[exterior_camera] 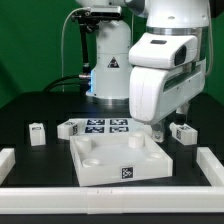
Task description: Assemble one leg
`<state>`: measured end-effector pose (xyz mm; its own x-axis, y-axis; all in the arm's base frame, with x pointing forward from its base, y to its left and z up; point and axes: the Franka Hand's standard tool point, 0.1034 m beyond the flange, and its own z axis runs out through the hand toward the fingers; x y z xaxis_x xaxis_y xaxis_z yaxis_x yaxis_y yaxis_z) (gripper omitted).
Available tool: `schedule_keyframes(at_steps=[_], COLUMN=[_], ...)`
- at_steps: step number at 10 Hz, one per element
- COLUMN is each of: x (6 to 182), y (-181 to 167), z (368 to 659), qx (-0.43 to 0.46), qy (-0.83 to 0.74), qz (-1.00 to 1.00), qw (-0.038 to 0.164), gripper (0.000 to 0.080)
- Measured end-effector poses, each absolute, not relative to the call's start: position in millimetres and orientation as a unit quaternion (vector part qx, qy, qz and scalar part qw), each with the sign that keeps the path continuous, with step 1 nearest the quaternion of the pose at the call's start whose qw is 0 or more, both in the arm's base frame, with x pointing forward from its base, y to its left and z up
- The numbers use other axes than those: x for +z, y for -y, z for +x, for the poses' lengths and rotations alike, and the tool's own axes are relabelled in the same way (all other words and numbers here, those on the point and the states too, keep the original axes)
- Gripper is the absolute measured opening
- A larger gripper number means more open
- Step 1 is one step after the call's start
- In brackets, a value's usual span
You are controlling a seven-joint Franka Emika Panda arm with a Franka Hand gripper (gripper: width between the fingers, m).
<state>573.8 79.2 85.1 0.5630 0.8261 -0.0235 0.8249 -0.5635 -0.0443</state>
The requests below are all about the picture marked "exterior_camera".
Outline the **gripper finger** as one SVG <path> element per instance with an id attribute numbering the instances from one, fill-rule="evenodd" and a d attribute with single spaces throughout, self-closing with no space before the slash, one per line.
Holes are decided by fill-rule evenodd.
<path id="1" fill-rule="evenodd" d="M 152 135 L 156 142 L 161 143 L 164 141 L 165 126 L 163 122 L 158 122 L 152 126 Z"/>
<path id="2" fill-rule="evenodd" d="M 189 110 L 189 104 L 185 103 L 176 110 L 176 124 L 184 124 L 187 120 L 187 113 Z"/>

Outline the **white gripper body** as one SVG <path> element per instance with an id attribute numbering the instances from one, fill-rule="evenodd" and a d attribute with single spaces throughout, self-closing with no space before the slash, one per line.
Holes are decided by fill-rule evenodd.
<path id="1" fill-rule="evenodd" d="M 183 66 L 152 69 L 135 66 L 130 77 L 129 111 L 136 121 L 156 124 L 199 94 L 205 84 L 206 61 L 193 71 Z"/>

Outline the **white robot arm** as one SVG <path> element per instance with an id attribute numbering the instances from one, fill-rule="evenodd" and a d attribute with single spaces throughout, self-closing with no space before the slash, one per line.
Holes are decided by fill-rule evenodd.
<path id="1" fill-rule="evenodd" d="M 91 98 L 126 100 L 131 117 L 164 139 L 163 120 L 184 117 L 206 77 L 209 0 L 76 0 L 99 26 Z"/>

